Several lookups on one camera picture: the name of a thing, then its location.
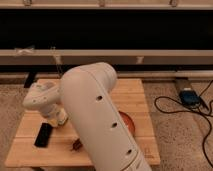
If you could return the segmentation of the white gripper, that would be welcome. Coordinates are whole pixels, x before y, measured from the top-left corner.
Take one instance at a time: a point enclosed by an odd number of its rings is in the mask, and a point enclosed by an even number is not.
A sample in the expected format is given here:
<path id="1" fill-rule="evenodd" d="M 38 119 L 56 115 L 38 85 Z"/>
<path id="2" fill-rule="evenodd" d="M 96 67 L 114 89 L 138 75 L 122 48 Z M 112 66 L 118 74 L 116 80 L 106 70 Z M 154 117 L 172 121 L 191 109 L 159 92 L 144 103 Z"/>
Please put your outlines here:
<path id="1" fill-rule="evenodd" d="M 63 108 L 60 108 L 60 109 L 56 109 L 56 110 L 53 110 L 51 111 L 47 117 L 46 117 L 46 120 L 47 122 L 51 125 L 51 126 L 54 126 L 54 123 L 55 123 L 55 119 L 58 115 L 67 115 L 65 110 Z"/>

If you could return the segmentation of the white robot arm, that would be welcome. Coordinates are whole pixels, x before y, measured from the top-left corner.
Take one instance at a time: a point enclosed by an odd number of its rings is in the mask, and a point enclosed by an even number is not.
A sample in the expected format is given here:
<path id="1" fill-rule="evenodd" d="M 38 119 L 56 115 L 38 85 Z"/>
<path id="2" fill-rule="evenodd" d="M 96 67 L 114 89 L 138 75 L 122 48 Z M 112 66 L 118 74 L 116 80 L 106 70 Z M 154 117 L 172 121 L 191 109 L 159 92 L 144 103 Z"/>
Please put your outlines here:
<path id="1" fill-rule="evenodd" d="M 81 65 L 55 86 L 33 84 L 23 106 L 48 116 L 61 104 L 96 171 L 152 171 L 111 100 L 116 80 L 105 62 Z"/>

